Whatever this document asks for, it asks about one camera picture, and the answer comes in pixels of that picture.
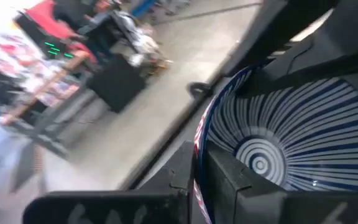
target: red object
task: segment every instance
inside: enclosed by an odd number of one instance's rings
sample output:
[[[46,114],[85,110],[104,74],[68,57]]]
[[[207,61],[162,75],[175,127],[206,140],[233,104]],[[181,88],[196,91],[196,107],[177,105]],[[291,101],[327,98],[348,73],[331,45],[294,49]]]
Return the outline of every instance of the red object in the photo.
[[[11,44],[1,44],[0,48],[9,55],[14,55],[16,47]]]
[[[201,121],[198,123],[198,127],[196,130],[196,136],[194,137],[194,150],[196,152],[196,158],[198,158],[198,154],[200,152],[201,135],[203,133],[203,129],[204,129],[204,125],[205,125],[206,115],[208,114],[209,108],[213,104],[213,101],[214,101],[214,98],[211,100],[208,107],[205,109],[204,114],[201,117]],[[206,223],[211,224],[211,219],[209,218],[208,211],[204,204],[203,196],[201,194],[200,188],[199,188],[198,184],[196,183],[196,181],[194,182],[194,193],[196,195],[198,205],[200,206],[201,213],[205,217]]]
[[[73,31],[63,24],[58,23],[52,17],[53,0],[44,0],[38,3],[31,9],[26,10],[26,13],[38,23],[38,25],[50,34],[60,39],[67,39],[73,35]],[[75,44],[73,49],[81,49],[89,53],[91,60],[96,62],[96,58],[91,51],[83,44]]]
[[[36,60],[19,60],[20,65],[22,65],[23,67],[33,65],[35,62]]]

